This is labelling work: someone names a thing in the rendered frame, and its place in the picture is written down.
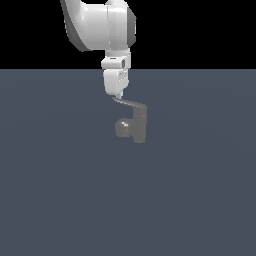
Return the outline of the grey faucet lever handle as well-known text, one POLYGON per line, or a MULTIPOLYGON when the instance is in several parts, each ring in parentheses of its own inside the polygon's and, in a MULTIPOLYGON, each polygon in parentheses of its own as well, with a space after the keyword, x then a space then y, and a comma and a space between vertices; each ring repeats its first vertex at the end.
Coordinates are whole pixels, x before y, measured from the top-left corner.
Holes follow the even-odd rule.
POLYGON ((115 102, 117 102, 117 103, 124 104, 124 105, 127 105, 127 106, 136 107, 136 108, 140 108, 140 109, 147 109, 147 108, 148 108, 148 107, 147 107, 145 104, 143 104, 143 103, 128 101, 128 100, 119 99, 119 98, 116 98, 116 97, 112 97, 112 99, 113 99, 115 102))

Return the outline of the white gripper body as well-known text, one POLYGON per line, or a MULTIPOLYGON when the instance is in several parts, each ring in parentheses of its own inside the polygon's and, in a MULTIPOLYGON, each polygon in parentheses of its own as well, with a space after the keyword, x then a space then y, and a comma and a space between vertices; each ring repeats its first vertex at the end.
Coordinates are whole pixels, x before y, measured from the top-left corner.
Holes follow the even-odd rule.
POLYGON ((105 57, 101 62, 105 92, 114 95, 128 86, 129 56, 105 57))

